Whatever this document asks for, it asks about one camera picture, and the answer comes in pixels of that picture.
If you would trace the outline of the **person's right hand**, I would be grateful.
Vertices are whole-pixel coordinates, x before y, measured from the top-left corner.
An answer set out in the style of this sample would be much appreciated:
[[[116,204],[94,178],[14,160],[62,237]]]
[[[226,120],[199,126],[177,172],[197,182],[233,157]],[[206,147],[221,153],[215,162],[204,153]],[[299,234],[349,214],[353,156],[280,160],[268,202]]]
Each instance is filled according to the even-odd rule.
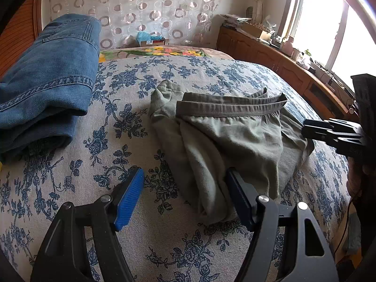
[[[361,195],[362,180],[367,176],[375,178],[375,164],[363,165],[352,157],[348,157],[347,161],[349,170],[346,187],[349,195],[353,198]]]

